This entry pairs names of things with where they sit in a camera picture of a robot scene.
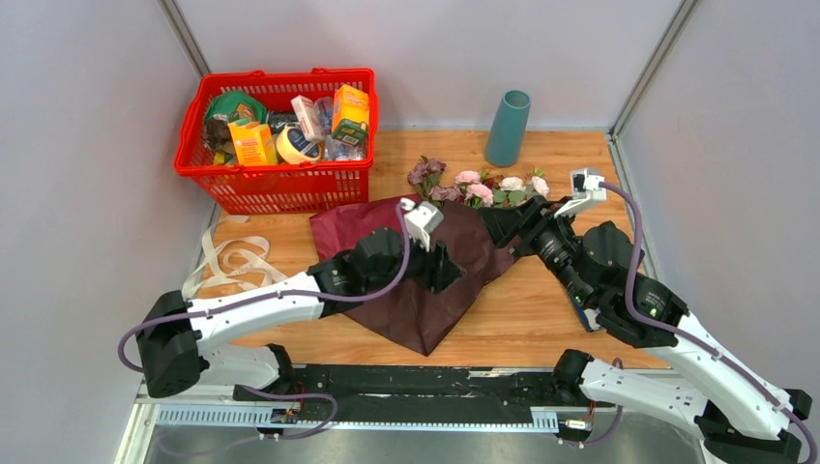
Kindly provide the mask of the pink flower bouquet brown wrap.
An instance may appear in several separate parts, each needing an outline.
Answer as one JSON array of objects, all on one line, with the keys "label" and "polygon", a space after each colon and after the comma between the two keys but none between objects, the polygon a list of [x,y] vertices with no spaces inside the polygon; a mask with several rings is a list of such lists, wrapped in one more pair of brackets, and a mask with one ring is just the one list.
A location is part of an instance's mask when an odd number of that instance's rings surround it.
[{"label": "pink flower bouquet brown wrap", "polygon": [[516,207],[537,196],[547,198],[550,193],[540,169],[523,177],[491,175],[486,170],[462,170],[454,176],[450,186],[443,186],[441,178],[446,166],[439,159],[421,157],[407,174],[407,182],[417,195],[436,207],[447,202],[474,209]]}]

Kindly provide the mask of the dark red wrapping paper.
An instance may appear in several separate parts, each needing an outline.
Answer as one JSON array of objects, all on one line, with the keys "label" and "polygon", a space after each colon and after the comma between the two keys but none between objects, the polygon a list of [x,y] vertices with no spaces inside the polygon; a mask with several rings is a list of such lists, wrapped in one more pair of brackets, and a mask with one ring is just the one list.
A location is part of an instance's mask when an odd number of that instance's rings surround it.
[{"label": "dark red wrapping paper", "polygon": [[[318,257],[325,260],[352,248],[376,228],[397,230],[397,201],[395,197],[344,205],[312,216],[309,226]],[[450,333],[483,288],[517,261],[506,249],[494,246],[476,209],[446,201],[439,211],[443,221],[431,240],[446,246],[464,276],[439,294],[413,279],[404,280],[386,296],[345,313],[365,328],[424,356]]]}]

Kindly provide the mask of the white printed ribbon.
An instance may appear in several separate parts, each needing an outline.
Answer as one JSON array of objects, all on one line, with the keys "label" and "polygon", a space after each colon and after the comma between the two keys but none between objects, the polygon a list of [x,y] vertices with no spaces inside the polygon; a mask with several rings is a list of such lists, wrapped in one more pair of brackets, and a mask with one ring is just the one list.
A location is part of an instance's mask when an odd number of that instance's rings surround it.
[{"label": "white printed ribbon", "polygon": [[203,233],[200,262],[182,285],[185,299],[195,297],[201,289],[232,285],[249,291],[287,280],[284,273],[267,261],[271,250],[267,239],[252,235],[215,244],[214,233],[219,225],[248,220],[248,216],[230,215]]}]

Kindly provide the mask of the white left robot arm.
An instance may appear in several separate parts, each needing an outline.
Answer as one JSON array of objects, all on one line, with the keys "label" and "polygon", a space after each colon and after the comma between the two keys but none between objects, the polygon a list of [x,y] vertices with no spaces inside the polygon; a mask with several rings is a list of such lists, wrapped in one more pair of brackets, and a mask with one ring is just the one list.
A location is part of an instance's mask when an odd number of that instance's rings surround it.
[{"label": "white left robot arm", "polygon": [[237,380],[275,401],[289,397],[294,372],[281,349],[243,353],[229,348],[260,330],[347,312],[413,280],[433,294],[463,277],[444,243],[425,246],[391,228],[361,238],[353,248],[282,282],[213,299],[186,299],[181,291],[158,297],[136,329],[148,394],[170,397],[197,384]]}]

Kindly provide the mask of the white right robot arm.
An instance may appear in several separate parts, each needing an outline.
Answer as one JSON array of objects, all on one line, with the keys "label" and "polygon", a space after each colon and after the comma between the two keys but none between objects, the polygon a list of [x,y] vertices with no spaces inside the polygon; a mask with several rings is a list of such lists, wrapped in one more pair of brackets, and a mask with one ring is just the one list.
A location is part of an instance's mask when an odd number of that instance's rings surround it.
[{"label": "white right robot arm", "polygon": [[554,396],[569,405],[586,397],[665,421],[724,463],[816,462],[818,446],[805,426],[810,395],[751,372],[680,297],[639,272],[641,249],[625,232],[607,221],[578,235],[569,205],[568,198],[534,198],[514,208],[482,208],[479,215],[496,247],[537,256],[607,334],[664,360],[684,384],[665,384],[568,349],[553,371]]}]

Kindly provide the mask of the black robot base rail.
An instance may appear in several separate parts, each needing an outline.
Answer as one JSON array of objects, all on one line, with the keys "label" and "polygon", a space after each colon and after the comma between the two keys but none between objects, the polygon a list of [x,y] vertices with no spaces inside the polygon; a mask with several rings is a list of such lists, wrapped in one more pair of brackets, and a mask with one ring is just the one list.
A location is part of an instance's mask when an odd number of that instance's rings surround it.
[{"label": "black robot base rail", "polygon": [[162,425],[309,429],[406,429],[553,432],[569,417],[615,406],[590,401],[548,369],[305,364],[289,369],[267,393],[234,386],[191,389],[160,405]]}]

